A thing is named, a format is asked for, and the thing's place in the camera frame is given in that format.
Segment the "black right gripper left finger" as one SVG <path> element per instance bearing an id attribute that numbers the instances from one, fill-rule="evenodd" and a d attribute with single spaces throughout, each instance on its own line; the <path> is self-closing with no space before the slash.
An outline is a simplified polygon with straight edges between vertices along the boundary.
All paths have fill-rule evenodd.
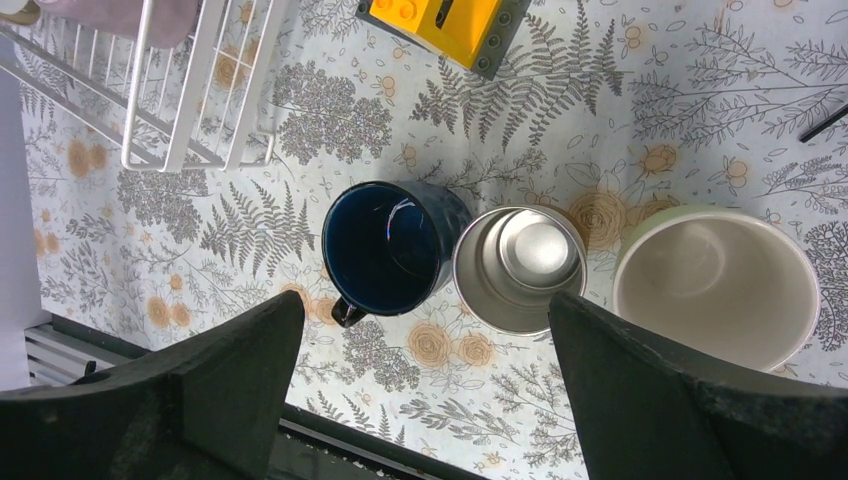
<path id="1" fill-rule="evenodd" d="M 262 479 L 305 309 L 292 291 L 61 387 L 1 396 L 5 479 Z"/>

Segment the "mauve pink cup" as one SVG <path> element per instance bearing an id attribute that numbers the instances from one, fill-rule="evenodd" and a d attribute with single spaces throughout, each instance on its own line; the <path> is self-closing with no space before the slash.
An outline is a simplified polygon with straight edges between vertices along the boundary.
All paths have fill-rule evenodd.
<path id="1" fill-rule="evenodd" d="M 144 2 L 133 0 L 36 1 L 52 15 L 74 20 L 110 34 L 136 38 L 139 33 Z M 194 0 L 155 1 L 151 14 L 147 45 L 173 48 L 179 45 L 194 27 L 199 2 Z"/>

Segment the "light green mug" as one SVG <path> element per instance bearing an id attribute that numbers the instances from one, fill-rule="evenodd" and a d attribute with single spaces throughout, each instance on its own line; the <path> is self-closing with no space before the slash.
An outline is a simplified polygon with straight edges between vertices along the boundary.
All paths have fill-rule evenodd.
<path id="1" fill-rule="evenodd" d="M 683 205 L 623 243 L 610 309 L 707 355 L 769 372 L 802 349 L 820 314 L 811 260 L 787 234 L 735 209 Z"/>

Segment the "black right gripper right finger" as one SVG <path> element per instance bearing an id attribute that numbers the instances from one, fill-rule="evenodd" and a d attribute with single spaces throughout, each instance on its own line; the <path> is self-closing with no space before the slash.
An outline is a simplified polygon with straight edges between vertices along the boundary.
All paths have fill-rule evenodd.
<path id="1" fill-rule="evenodd" d="M 549 324 L 593 479 L 843 479 L 847 392 L 701 353 L 560 292 Z"/>

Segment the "dark blue mug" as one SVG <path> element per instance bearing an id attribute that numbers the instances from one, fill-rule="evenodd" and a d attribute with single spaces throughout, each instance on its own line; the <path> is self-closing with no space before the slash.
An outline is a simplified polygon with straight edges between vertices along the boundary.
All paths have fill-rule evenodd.
<path id="1" fill-rule="evenodd" d="M 349 328 L 367 315 L 408 313 L 452 277 L 452 255 L 472 215 L 449 189 L 419 181 L 369 181 L 329 208 L 323 262 L 339 298 L 332 318 Z"/>

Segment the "cream brown steel tumbler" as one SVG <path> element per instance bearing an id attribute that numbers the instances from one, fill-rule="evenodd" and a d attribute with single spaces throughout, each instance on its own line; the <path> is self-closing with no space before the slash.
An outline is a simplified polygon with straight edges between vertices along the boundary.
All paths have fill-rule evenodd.
<path id="1" fill-rule="evenodd" d="M 587 248 L 566 214 L 544 205 L 506 205 L 472 221 L 452 255 L 463 305 L 490 328 L 533 336 L 549 329 L 555 294 L 582 296 Z"/>

